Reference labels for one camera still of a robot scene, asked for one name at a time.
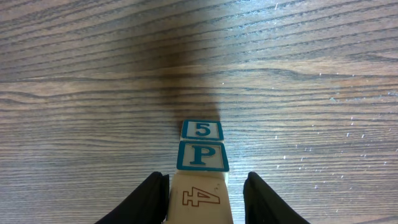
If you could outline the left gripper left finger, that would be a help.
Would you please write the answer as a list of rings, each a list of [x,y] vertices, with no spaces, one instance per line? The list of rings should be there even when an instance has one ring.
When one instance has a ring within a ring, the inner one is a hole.
[[[161,224],[169,206],[168,174],[151,173],[116,208],[95,224]]]

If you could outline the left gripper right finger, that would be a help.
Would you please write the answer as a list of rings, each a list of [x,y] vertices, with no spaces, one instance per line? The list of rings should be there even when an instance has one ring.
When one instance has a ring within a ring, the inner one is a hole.
[[[309,224],[255,172],[248,173],[243,196],[245,224]]]

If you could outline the green R block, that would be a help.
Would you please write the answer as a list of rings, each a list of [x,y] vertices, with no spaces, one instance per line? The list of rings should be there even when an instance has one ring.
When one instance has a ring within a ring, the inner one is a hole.
[[[165,222],[233,224],[225,181],[198,175],[174,175]]]

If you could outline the blue X block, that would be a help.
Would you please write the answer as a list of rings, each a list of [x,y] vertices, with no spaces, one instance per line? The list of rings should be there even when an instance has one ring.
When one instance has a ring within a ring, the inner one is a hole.
[[[229,177],[229,162],[223,142],[180,141],[176,173],[222,179]]]

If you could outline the plain wooden block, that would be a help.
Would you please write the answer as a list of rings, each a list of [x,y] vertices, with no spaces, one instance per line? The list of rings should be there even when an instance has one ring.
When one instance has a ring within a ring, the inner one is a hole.
[[[203,119],[186,119],[183,121],[181,140],[224,141],[223,128],[220,121]]]

